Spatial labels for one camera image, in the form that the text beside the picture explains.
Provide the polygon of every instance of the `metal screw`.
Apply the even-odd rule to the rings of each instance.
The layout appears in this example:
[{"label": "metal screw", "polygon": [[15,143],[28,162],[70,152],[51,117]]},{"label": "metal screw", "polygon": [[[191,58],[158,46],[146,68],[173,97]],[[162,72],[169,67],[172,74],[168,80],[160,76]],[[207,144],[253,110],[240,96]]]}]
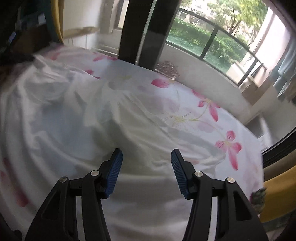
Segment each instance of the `metal screw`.
[{"label": "metal screw", "polygon": [[235,179],[233,177],[228,177],[227,178],[227,182],[234,183],[235,182]]},{"label": "metal screw", "polygon": [[197,177],[202,177],[203,173],[201,171],[196,171],[194,175]]},{"label": "metal screw", "polygon": [[60,181],[61,183],[64,183],[65,181],[67,181],[67,177],[61,177],[61,178],[59,179],[59,181]]},{"label": "metal screw", "polygon": [[91,172],[91,175],[92,176],[97,176],[97,175],[99,175],[100,174],[100,172],[98,171],[98,170],[93,170],[92,172]]}]

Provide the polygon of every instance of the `green bush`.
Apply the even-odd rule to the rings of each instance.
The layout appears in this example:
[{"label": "green bush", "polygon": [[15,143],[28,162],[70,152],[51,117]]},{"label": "green bush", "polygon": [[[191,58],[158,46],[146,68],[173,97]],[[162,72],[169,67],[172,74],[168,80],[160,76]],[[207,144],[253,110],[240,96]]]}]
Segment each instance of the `green bush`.
[{"label": "green bush", "polygon": [[[175,19],[170,30],[170,36],[180,37],[200,47],[205,47],[212,32],[185,23],[181,19]],[[217,57],[222,64],[232,64],[235,60],[242,61],[247,50],[231,37],[223,32],[218,32],[209,51]]]}]

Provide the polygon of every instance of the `wrinkled white fabric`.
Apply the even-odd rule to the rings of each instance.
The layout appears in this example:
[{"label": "wrinkled white fabric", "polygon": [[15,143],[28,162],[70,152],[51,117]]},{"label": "wrinkled white fabric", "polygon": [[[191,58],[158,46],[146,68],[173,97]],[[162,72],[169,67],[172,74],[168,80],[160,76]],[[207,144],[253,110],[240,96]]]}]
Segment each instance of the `wrinkled white fabric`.
[{"label": "wrinkled white fabric", "polygon": [[[171,166],[175,148],[210,177],[234,177],[248,198],[262,187],[258,140],[222,108],[213,120],[191,89],[176,82],[160,88],[153,82],[166,81],[159,74],[84,49],[61,48],[58,58],[57,51],[47,57],[56,62],[36,56],[1,92],[0,212],[13,229],[26,233],[61,176],[83,177],[115,148],[123,151],[123,164],[114,193],[102,201],[115,241],[182,239],[191,201]],[[233,151],[217,147],[226,140],[225,146],[241,145],[237,170]]]}]

